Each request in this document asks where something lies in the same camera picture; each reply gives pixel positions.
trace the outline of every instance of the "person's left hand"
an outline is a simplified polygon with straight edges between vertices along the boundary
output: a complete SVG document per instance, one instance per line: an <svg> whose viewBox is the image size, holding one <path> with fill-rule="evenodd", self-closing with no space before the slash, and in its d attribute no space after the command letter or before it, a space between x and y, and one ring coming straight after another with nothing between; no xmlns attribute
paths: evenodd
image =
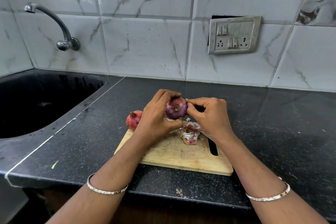
<svg viewBox="0 0 336 224"><path fill-rule="evenodd" d="M166 119L166 104L172 97L180 97L181 93L170 90L159 90L143 110L141 120L134 132L146 140L149 145L162 138L165 134L182 127L182 120Z"/></svg>

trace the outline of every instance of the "countertop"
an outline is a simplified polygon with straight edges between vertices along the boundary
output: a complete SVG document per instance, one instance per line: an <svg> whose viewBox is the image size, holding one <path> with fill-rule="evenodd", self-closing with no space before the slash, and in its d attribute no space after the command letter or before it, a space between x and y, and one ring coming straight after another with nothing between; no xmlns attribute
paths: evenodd
<svg viewBox="0 0 336 224"><path fill-rule="evenodd" d="M84 184L113 155L127 131L129 112L142 110L164 88L189 99L225 99L232 128L252 153L323 217L336 221L335 93L86 76L106 83L40 131L0 139L0 173L10 171L12 185ZM128 193L253 211L236 174L228 177L140 164Z"/></svg>

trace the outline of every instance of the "hand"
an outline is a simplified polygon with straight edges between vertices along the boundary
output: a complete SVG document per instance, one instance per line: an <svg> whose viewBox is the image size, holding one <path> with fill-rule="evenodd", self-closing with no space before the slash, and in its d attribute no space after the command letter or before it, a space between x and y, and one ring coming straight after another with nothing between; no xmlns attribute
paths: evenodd
<svg viewBox="0 0 336 224"><path fill-rule="evenodd" d="M141 120L134 132L151 146L165 134L182 127L182 120L167 121L166 104L172 97L180 97L181 93L170 90L159 90L143 110Z"/></svg>
<svg viewBox="0 0 336 224"><path fill-rule="evenodd" d="M186 101L188 103L187 114L193 117L213 140L217 141L225 136L233 135L224 99L196 98L186 99ZM205 107L205 111L197 111L194 105Z"/></svg>

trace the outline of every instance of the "sink basin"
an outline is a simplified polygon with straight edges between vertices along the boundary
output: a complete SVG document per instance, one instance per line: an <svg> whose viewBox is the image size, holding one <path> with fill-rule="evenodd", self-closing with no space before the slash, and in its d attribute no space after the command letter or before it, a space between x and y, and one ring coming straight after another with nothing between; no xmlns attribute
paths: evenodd
<svg viewBox="0 0 336 224"><path fill-rule="evenodd" d="M0 81L0 138L39 130L97 91L100 78L27 74Z"/></svg>

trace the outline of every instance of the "electrical switch board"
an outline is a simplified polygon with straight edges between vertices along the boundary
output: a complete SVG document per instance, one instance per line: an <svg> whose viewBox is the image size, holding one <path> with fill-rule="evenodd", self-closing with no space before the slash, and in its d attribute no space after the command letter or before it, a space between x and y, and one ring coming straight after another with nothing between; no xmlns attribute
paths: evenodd
<svg viewBox="0 0 336 224"><path fill-rule="evenodd" d="M211 19L208 54L254 52L260 23L261 16Z"/></svg>

